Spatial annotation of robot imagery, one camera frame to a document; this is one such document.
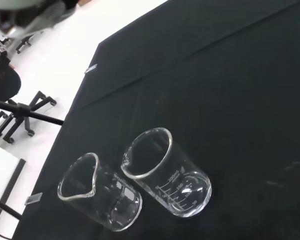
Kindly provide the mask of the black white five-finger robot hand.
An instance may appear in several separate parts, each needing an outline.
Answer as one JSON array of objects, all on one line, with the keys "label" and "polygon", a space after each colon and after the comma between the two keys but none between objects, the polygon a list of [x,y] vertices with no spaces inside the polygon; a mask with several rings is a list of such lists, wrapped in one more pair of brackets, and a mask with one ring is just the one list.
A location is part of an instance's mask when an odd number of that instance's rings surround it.
[{"label": "black white five-finger robot hand", "polygon": [[53,28],[77,6],[77,0],[0,0],[0,35],[19,39]]}]

